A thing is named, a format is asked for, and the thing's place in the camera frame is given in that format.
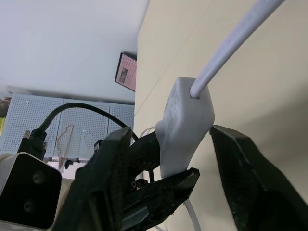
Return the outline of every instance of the white wall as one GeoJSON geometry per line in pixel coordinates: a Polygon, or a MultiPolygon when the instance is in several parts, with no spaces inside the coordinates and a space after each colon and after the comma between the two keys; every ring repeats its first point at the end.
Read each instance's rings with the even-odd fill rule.
{"type": "Polygon", "coordinates": [[[148,0],[3,0],[0,91],[134,102],[114,82],[120,53],[137,53],[148,0]]]}

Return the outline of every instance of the perforated panel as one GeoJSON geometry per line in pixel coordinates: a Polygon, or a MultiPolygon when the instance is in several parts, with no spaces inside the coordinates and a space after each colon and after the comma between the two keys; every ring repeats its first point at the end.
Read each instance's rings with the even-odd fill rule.
{"type": "MultiPolygon", "coordinates": [[[[110,104],[110,114],[120,119],[123,123],[133,129],[134,127],[134,105],[110,104]]],[[[120,129],[121,127],[113,121],[109,121],[108,134],[120,129]]]]}
{"type": "MultiPolygon", "coordinates": [[[[48,114],[62,103],[63,99],[13,94],[1,136],[1,153],[15,154],[25,130],[38,128],[48,114]]],[[[46,157],[52,157],[59,119],[60,116],[57,116],[46,130],[46,157]]]]}
{"type": "MultiPolygon", "coordinates": [[[[87,103],[109,112],[109,103],[64,99],[65,103],[87,103]]],[[[53,155],[67,158],[91,158],[94,144],[97,140],[106,138],[107,130],[106,117],[83,108],[67,109],[61,113],[58,141],[53,155]]]]}

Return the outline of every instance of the black cable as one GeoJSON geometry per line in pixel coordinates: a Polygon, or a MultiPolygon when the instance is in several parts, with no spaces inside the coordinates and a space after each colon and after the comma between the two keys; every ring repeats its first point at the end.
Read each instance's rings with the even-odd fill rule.
{"type": "MultiPolygon", "coordinates": [[[[94,107],[92,105],[89,104],[85,104],[85,103],[66,103],[63,104],[57,108],[55,108],[52,112],[50,112],[50,114],[46,117],[46,119],[44,120],[44,122],[40,125],[39,130],[45,131],[49,125],[51,124],[51,122],[53,121],[53,119],[61,112],[64,111],[65,109],[68,108],[84,108],[84,109],[88,109],[91,111],[94,111],[98,114],[101,114],[105,117],[107,117],[108,119],[114,121],[116,124],[118,124],[119,126],[126,128],[127,125],[124,124],[121,120],[119,120],[118,118],[116,118],[115,116],[109,114],[108,112],[105,112],[102,109],[99,109],[97,107],[94,107]]],[[[132,135],[133,139],[136,141],[138,139],[138,136],[136,136],[136,134],[133,132],[132,135]]]]}
{"type": "Polygon", "coordinates": [[[155,177],[154,177],[153,171],[149,171],[149,177],[150,177],[150,183],[154,183],[155,182],[155,177]]]}

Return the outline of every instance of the white plastic object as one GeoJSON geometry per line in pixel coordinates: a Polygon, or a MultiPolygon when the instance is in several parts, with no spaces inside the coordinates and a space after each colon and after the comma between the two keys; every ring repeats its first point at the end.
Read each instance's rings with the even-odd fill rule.
{"type": "Polygon", "coordinates": [[[160,145],[162,178],[187,169],[188,164],[214,123],[215,115],[208,88],[198,99],[190,97],[194,78],[177,78],[169,95],[163,120],[155,126],[160,145]]]}
{"type": "Polygon", "coordinates": [[[204,67],[190,89],[191,97],[198,98],[222,66],[231,58],[251,34],[284,2],[284,0],[258,0],[224,40],[220,48],[204,67]]]}
{"type": "MultiPolygon", "coordinates": [[[[26,154],[40,162],[43,162],[42,160],[39,160],[37,159],[36,157],[33,157],[32,155],[30,155],[29,153],[26,153],[26,152],[20,152],[20,153],[17,153],[17,154],[1,154],[0,155],[0,196],[3,192],[3,189],[7,183],[7,180],[11,174],[11,171],[15,165],[15,162],[18,158],[19,155],[21,154],[26,154]]],[[[66,188],[65,190],[63,191],[63,193],[65,192],[66,194],[64,194],[63,196],[66,196],[67,195],[67,191],[69,190],[69,186],[70,184],[66,183],[66,188]]],[[[0,231],[33,231],[33,230],[36,230],[35,228],[33,227],[28,227],[28,226],[25,226],[24,224],[18,224],[18,223],[10,223],[10,222],[6,222],[4,220],[0,220],[0,231]]]]}

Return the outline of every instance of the screw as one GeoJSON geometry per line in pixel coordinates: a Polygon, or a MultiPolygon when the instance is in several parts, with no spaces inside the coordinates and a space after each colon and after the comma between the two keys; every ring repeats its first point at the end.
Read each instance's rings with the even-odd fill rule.
{"type": "Polygon", "coordinates": [[[34,204],[33,204],[33,201],[31,199],[27,200],[24,203],[24,211],[26,213],[33,213],[34,212],[34,204]]]}
{"type": "Polygon", "coordinates": [[[26,131],[24,132],[24,138],[29,139],[29,137],[30,137],[30,130],[26,130],[26,131]]]}
{"type": "Polygon", "coordinates": [[[137,184],[136,182],[132,181],[132,183],[130,183],[130,185],[133,187],[133,188],[136,188],[137,187],[137,184]]]}

